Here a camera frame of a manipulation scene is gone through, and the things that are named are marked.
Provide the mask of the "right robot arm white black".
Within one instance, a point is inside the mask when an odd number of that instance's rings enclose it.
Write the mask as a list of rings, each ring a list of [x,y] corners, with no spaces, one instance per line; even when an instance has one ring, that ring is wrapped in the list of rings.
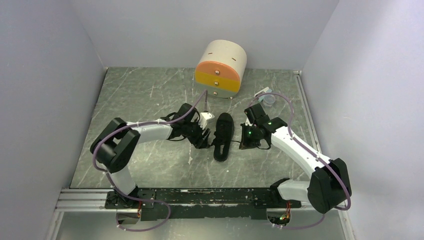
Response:
[[[294,160],[308,176],[307,181],[283,178],[275,182],[270,202],[282,207],[288,201],[310,203],[319,213],[326,214],[352,195],[346,163],[322,155],[299,138],[279,117],[271,119],[257,103],[244,110],[242,142],[258,144],[264,140]]]

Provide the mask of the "aluminium frame rail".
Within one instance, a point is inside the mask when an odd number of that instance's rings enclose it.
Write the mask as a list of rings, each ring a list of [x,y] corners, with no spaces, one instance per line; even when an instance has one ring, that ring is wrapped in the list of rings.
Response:
[[[113,209],[105,209],[107,193],[113,191],[111,189],[65,189],[59,195],[56,209],[64,212],[117,212]],[[309,207],[309,203],[301,202],[300,208]],[[137,214],[141,212],[139,207],[136,212],[123,214]]]

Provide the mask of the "black shoelace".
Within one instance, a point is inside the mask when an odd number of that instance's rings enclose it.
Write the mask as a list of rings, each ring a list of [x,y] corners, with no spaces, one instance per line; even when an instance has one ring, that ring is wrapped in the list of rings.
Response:
[[[229,146],[231,143],[239,143],[238,140],[233,140],[233,133],[227,132],[227,131],[215,131],[214,132],[215,138],[212,140],[212,142],[209,144],[210,147],[212,146]]]

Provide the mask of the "round cream drawer cabinet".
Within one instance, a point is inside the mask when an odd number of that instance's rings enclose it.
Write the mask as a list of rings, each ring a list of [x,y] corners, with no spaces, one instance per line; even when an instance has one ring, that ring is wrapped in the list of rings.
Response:
[[[234,97],[240,90],[247,66],[247,53],[237,43],[210,42],[194,70],[194,82],[218,98]]]

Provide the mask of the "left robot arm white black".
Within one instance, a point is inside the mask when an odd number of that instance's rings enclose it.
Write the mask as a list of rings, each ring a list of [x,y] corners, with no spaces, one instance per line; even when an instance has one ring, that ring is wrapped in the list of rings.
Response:
[[[213,118],[212,113],[199,112],[188,103],[182,104],[177,112],[151,122],[128,122],[116,117],[94,140],[90,152],[95,165],[117,186],[117,202],[124,208],[133,208],[140,195],[128,164],[136,146],[156,140],[187,139],[196,149],[205,149],[211,133],[207,124]]]

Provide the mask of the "black shoe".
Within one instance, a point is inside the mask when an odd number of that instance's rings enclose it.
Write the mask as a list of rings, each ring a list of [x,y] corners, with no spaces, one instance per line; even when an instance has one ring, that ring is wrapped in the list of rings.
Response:
[[[214,140],[213,157],[218,162],[227,160],[230,150],[230,145],[234,136],[234,120],[232,116],[227,113],[221,113],[216,121]]]

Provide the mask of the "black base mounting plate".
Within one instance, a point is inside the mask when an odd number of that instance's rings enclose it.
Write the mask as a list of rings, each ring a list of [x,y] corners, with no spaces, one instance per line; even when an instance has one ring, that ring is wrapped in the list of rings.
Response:
[[[286,207],[298,209],[297,200],[282,199],[277,190],[257,188],[140,188],[141,202],[124,200],[115,191],[106,195],[104,208],[119,213],[136,213],[142,221],[203,218],[250,218],[266,220],[267,211]]]

